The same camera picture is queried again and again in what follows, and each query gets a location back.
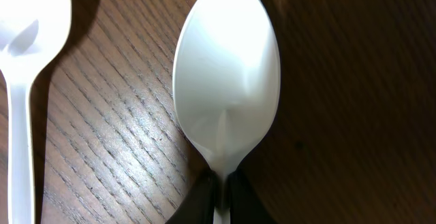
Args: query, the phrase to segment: wood grain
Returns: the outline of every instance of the wood grain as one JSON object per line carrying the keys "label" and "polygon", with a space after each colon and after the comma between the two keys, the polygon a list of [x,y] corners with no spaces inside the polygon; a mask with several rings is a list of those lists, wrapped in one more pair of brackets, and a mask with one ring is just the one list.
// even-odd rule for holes
{"label": "wood grain", "polygon": [[[196,0],[72,1],[68,42],[32,93],[37,220],[164,223],[206,167],[178,126],[171,85]],[[262,2],[281,99],[241,166],[270,213],[279,223],[436,222],[436,0]]]}

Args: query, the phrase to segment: black object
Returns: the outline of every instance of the black object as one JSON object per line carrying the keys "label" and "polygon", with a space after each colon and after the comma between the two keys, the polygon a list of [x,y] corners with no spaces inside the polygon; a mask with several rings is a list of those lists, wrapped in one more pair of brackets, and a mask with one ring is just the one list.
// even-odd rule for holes
{"label": "black object", "polygon": [[[230,201],[231,224],[275,224],[255,194],[243,171],[229,175],[227,195]],[[215,205],[219,202],[219,179],[212,170],[205,170],[192,186],[185,200],[167,224],[213,224]]]}

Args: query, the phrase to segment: white spoon handle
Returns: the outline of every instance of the white spoon handle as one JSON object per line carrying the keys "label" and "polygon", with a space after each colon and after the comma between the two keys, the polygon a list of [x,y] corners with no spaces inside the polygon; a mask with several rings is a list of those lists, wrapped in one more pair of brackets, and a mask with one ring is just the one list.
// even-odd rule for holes
{"label": "white spoon handle", "polygon": [[7,173],[7,213],[9,224],[34,224],[35,183],[30,86],[7,84],[9,103],[9,157]]}

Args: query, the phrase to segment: brown wooden surface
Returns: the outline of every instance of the brown wooden surface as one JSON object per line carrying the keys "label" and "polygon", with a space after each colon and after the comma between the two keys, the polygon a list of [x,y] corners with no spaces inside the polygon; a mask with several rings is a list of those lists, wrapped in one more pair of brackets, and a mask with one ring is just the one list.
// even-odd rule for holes
{"label": "brown wooden surface", "polygon": [[[196,0],[73,0],[32,94],[37,219],[163,223],[205,162],[177,125],[176,42]],[[243,162],[279,223],[436,223],[436,0],[262,0],[277,119]],[[7,223],[0,81],[0,223]]]}

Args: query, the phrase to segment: white plastic spoon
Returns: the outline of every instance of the white plastic spoon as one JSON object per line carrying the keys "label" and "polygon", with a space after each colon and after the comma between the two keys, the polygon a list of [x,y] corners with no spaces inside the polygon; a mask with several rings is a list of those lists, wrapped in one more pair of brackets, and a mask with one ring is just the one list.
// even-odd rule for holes
{"label": "white plastic spoon", "polygon": [[224,182],[266,135],[279,101],[279,50],[260,0],[196,1],[173,91],[182,130]]}
{"label": "white plastic spoon", "polygon": [[70,25],[71,0],[0,0],[0,35],[15,36],[0,54],[9,104],[9,223],[35,222],[31,87],[62,49]]}

